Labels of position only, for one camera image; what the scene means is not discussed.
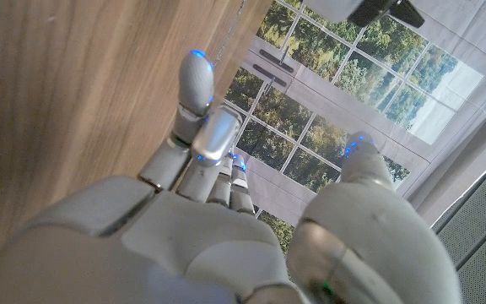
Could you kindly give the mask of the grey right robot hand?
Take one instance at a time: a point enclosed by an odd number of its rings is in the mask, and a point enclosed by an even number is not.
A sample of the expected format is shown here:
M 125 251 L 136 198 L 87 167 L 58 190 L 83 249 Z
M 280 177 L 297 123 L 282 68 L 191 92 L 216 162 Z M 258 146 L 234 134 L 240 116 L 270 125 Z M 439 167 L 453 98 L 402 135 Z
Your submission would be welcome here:
M 0 303 L 459 303 L 437 235 L 399 197 L 372 137 L 306 206 L 287 250 L 258 220 L 213 107 L 213 64 L 183 59 L 172 133 L 136 177 L 110 176 L 37 215 L 0 252 Z

